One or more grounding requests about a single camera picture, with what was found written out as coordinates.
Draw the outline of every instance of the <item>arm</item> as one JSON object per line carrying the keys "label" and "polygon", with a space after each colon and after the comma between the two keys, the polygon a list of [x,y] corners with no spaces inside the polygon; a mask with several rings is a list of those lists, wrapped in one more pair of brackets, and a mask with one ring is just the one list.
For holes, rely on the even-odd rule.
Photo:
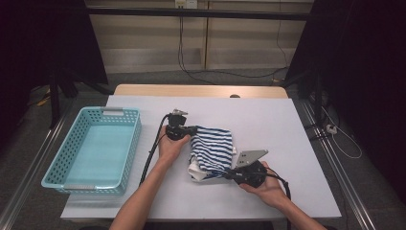
{"label": "arm", "polygon": [[[160,137],[165,135],[165,126],[160,131]],[[125,202],[115,217],[110,229],[143,229],[147,220],[153,199],[165,178],[167,170],[176,160],[180,149],[190,139],[187,135],[179,141],[172,141],[164,136],[159,142],[159,158],[148,174],[146,180]]]}
{"label": "arm", "polygon": [[[262,165],[269,168],[266,162],[262,162]],[[281,211],[299,230],[326,229],[319,222],[309,217],[284,194],[276,178],[266,177],[265,182],[257,188],[253,188],[247,184],[240,184],[239,187],[248,193],[259,196],[267,205]]]}

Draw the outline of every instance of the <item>blue plastic basket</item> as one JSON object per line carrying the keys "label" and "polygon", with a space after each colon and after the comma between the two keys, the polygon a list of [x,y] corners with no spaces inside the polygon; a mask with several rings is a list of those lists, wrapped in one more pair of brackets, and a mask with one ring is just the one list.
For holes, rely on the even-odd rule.
{"label": "blue plastic basket", "polygon": [[84,107],[41,185],[65,194],[122,195],[140,133],[135,108]]}

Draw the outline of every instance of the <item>human hand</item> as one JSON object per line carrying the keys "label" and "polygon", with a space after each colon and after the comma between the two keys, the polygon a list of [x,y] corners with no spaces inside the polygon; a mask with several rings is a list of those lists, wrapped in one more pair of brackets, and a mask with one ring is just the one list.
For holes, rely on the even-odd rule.
{"label": "human hand", "polygon": [[[266,162],[262,161],[261,163],[265,168],[269,168]],[[267,173],[274,174],[271,170],[267,170]],[[281,208],[288,200],[279,180],[274,177],[266,176],[265,181],[257,188],[247,184],[240,184],[239,187],[248,193],[259,196],[263,202],[277,209]]]}
{"label": "human hand", "polygon": [[165,164],[166,166],[172,165],[180,153],[180,149],[189,142],[191,139],[190,135],[186,135],[184,138],[173,141],[165,133],[167,126],[162,126],[159,137],[159,159],[158,161]]}

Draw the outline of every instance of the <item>white table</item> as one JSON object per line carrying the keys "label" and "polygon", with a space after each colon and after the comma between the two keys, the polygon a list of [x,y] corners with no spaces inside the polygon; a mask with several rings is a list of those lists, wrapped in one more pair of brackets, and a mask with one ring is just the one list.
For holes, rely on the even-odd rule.
{"label": "white table", "polygon": [[[138,107],[143,125],[127,191],[122,197],[70,195],[63,219],[112,219],[136,190],[162,117],[175,107],[190,113],[186,125],[228,128],[238,152],[269,150],[262,157],[289,182],[292,200],[311,217],[341,217],[320,164],[290,99],[219,99],[111,96],[108,106]],[[149,220],[278,219],[283,215],[242,191],[234,181],[198,184],[187,173],[190,146],[182,149],[155,198]]]}

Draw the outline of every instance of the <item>metal rail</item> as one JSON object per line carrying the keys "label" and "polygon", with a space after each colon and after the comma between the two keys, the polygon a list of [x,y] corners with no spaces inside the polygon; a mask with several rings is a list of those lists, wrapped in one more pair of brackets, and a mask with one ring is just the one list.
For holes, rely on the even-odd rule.
{"label": "metal rail", "polygon": [[[307,116],[308,121],[310,123],[315,124],[315,120],[313,119],[314,116],[314,111],[313,108],[310,106],[309,103],[303,103],[303,108],[305,111],[305,114]],[[314,132],[316,135],[320,136],[325,136],[325,132],[318,128],[314,128]],[[340,183],[340,187],[343,190],[344,194],[346,195],[347,201],[349,202],[352,211],[354,212],[356,218],[358,219],[358,222],[363,230],[376,230],[375,225],[373,224],[372,218],[364,205],[364,203],[361,200],[361,197],[358,195],[358,193],[355,191],[354,187],[352,186],[352,183],[347,176],[346,171],[343,168],[343,165],[340,162],[340,159],[338,159],[336,152],[334,151],[334,148],[332,147],[331,143],[327,138],[321,138],[320,144],[322,145],[322,148],[325,151],[327,160],[332,167],[338,182]]]}
{"label": "metal rail", "polygon": [[141,15],[141,16],[176,16],[176,17],[207,17],[207,18],[240,18],[240,19],[267,19],[309,21],[334,18],[341,14],[339,11],[329,14],[311,14],[296,12],[271,11],[219,11],[199,9],[172,9],[172,8],[117,8],[117,7],[71,7],[50,5],[24,5],[23,8],[52,13],[79,13],[79,14],[105,14],[105,15]]}
{"label": "metal rail", "polygon": [[63,125],[65,124],[67,114],[70,113],[72,106],[73,100],[70,100],[59,122],[54,128],[48,131],[48,134],[38,152],[36,153],[33,162],[31,163],[23,179],[21,180],[17,189],[14,191],[11,199],[7,203],[3,213],[0,216],[0,230],[10,230],[12,228],[15,219],[17,218],[21,208],[24,205],[25,200],[27,199],[31,191],[34,180],[38,175],[39,169],[41,169],[45,159],[49,155],[57,136],[59,135],[61,129],[63,128]]}

